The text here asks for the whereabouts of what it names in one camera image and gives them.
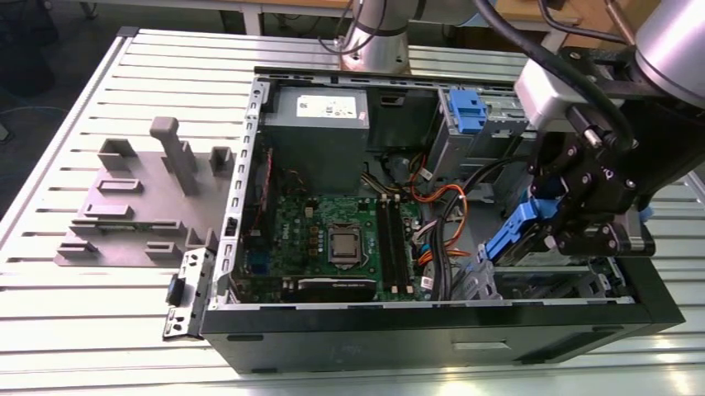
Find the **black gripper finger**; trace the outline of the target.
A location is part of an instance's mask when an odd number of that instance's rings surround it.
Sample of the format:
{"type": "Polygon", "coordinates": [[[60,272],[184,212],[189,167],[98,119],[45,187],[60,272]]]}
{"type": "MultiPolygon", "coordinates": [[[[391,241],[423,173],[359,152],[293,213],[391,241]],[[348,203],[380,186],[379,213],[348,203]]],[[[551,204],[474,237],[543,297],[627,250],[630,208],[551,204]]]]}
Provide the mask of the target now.
{"type": "Polygon", "coordinates": [[[586,149],[571,135],[539,135],[527,164],[527,195],[540,215],[566,215],[586,205],[590,172],[586,149]]]}
{"type": "Polygon", "coordinates": [[[655,242],[638,213],[551,219],[548,235],[564,256],[653,256],[655,242]]]}

